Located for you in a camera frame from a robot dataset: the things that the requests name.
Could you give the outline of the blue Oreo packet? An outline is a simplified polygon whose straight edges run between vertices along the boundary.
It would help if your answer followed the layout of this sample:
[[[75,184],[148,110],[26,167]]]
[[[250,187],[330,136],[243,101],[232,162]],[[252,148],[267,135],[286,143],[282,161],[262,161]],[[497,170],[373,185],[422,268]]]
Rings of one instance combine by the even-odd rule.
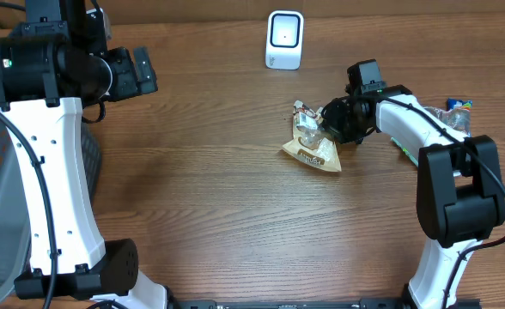
[[[454,109],[471,110],[472,109],[472,101],[471,100],[458,100],[458,99],[448,98],[446,101],[446,107],[447,107],[448,111],[454,110]]]

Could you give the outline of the green Haribo candy bag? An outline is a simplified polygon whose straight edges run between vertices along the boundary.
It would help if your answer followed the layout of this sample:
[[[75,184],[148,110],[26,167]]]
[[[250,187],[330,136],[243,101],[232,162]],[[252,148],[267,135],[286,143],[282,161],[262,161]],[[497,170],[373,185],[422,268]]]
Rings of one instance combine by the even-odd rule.
[[[443,110],[432,106],[421,106],[429,113],[436,123],[456,139],[463,141],[471,135],[471,115],[469,109]],[[432,144],[448,145],[451,142],[440,136],[437,130],[417,113],[399,106],[388,106],[386,118],[382,121],[386,129],[390,129],[391,140],[402,149],[412,163],[418,167],[419,149]]]

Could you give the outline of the brown cookie bag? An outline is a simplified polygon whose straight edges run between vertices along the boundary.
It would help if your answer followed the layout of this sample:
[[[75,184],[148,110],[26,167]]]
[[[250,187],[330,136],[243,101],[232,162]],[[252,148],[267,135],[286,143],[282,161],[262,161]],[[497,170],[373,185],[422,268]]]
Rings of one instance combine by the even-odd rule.
[[[286,142],[282,150],[298,161],[319,170],[341,172],[336,143],[321,125],[323,108],[314,110],[300,100],[296,100],[293,107],[293,139]]]

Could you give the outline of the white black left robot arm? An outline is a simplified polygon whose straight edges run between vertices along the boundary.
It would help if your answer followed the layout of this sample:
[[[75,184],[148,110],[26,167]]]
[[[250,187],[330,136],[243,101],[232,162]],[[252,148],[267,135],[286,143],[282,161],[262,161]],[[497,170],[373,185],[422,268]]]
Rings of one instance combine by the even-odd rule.
[[[140,269],[131,239],[106,241],[82,157],[83,110],[157,89],[148,51],[109,48],[95,1],[28,1],[26,19],[0,38],[0,121],[15,147],[31,229],[23,300],[58,296],[93,308],[168,309],[169,292]]]

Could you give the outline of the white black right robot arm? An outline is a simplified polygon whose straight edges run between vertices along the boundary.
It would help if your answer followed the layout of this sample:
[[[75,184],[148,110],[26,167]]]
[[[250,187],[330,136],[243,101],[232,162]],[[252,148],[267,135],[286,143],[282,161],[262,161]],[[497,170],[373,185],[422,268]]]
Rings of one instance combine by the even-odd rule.
[[[336,142],[373,132],[400,142],[417,161],[416,212],[425,233],[421,260],[397,308],[478,308],[456,290],[473,252],[505,243],[505,186],[495,142],[442,123],[403,85],[387,86],[377,62],[347,69],[346,96],[328,103],[322,126]]]

